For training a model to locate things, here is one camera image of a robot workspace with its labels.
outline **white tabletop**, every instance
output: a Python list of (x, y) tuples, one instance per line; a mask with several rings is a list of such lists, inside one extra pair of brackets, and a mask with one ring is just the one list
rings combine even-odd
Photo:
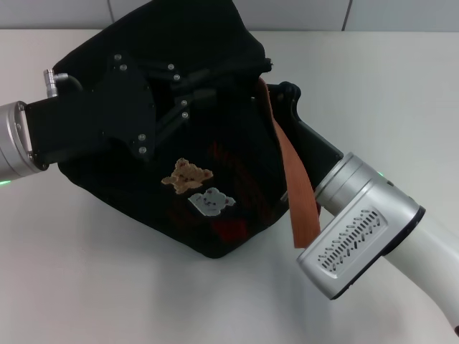
[[(42, 70), (95, 33), (0, 31), (0, 104), (45, 98)], [(302, 89), (307, 124), (458, 231), (459, 34), (255, 36), (274, 63), (265, 79)], [(288, 215), (210, 260), (55, 166), (2, 186), (0, 204), (0, 343), (458, 342), (384, 259), (328, 301), (295, 263)]]

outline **brown leather strap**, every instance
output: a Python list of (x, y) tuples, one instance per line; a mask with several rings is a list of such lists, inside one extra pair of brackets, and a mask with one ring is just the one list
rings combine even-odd
[(275, 121), (271, 108), (268, 86), (258, 80), (257, 99), (262, 110), (269, 113), (276, 135), (279, 140), (280, 150), (287, 181), (288, 203), (293, 230), (293, 242), (296, 248), (304, 248), (320, 234), (321, 228), (318, 221), (318, 211), (313, 188), (309, 181), (308, 173), (296, 153), (287, 135)]

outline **metal cylinder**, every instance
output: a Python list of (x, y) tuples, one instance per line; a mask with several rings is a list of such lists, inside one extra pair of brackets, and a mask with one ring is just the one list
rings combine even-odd
[(383, 178), (370, 165), (353, 153), (347, 154), (316, 188), (316, 200), (334, 216), (346, 207), (372, 179)]
[(47, 169), (47, 166), (37, 167), (34, 163), (25, 107), (23, 102), (0, 106), (0, 181), (11, 181)]
[(59, 93), (57, 92), (56, 80), (55, 80), (55, 71), (54, 70), (44, 70), (44, 83), (46, 84), (46, 95), (48, 98), (57, 97)]

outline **bear patch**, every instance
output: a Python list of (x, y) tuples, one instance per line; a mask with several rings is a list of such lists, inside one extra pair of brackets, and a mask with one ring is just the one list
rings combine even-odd
[(212, 178), (214, 175), (210, 170), (203, 170), (187, 159), (180, 158), (175, 164), (175, 170), (170, 177), (161, 181), (164, 185), (172, 184), (177, 195), (186, 192), (191, 188), (199, 188), (202, 182)]
[(208, 188), (204, 194), (195, 193), (188, 199), (204, 216), (220, 215), (223, 208), (233, 206), (236, 201), (226, 196), (217, 188)]

